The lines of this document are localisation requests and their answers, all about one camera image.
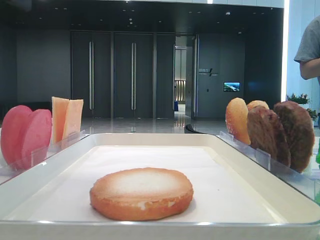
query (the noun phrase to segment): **door handle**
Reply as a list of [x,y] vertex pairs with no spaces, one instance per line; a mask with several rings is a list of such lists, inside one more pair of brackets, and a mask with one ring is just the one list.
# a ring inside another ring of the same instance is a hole
[[134,109],[134,84],[135,84],[135,48],[134,43],[131,44],[131,110]]
[[92,96],[92,110],[94,110],[95,109],[95,43],[92,41],[91,42],[91,45],[92,45],[92,47],[91,47],[91,53],[92,53],[92,58],[91,58],[91,67],[92,67],[92,70],[91,70],[91,72],[92,72],[92,87],[91,87],[91,89],[92,89],[92,94],[91,94],[91,96]]
[[137,44],[134,43],[134,110],[137,107]]
[[89,109],[92,110],[92,42],[89,42]]
[[175,110],[175,80],[176,80],[176,44],[173,44],[173,71],[172,71],[172,110]]

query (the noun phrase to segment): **person's arm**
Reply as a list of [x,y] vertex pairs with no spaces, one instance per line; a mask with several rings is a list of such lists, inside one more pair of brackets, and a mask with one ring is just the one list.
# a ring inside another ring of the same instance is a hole
[[320,77],[320,21],[314,19],[304,30],[294,60],[300,63],[300,74],[305,80]]
[[304,80],[320,76],[320,58],[308,62],[300,62],[300,73]]

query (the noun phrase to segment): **wall-mounted screen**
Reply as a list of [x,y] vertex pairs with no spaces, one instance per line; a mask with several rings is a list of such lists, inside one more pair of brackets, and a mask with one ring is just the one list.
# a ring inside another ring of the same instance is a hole
[[223,83],[224,92],[239,92],[240,82],[224,82]]

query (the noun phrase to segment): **clear acrylic holder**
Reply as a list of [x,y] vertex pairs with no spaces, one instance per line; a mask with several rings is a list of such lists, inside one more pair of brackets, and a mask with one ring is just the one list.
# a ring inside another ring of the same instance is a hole
[[298,173],[297,171],[283,165],[271,158],[270,154],[260,150],[253,149],[247,144],[237,140],[233,135],[220,132],[220,139],[246,155],[268,172],[281,179],[291,187],[306,195],[320,205],[320,181],[312,180]]
[[13,162],[9,165],[5,161],[2,153],[0,152],[0,185],[38,164],[43,164],[43,162],[45,162],[48,158],[61,152],[67,147],[75,144],[76,142],[83,139],[85,136],[86,136],[86,131],[83,130],[81,132],[71,134],[70,136],[66,137],[60,142],[51,143],[49,146],[34,150],[30,156],[31,158],[30,165],[28,165],[27,167],[24,167],[23,169],[17,166],[22,166],[26,162],[29,163],[30,159],[26,157],[26,158],[17,160],[16,162]]

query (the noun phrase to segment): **gray t-shirt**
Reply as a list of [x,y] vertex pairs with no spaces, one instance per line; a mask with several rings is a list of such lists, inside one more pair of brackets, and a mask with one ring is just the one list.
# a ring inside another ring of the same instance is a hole
[[298,63],[320,58],[320,16],[316,17],[304,30],[301,43],[294,60]]

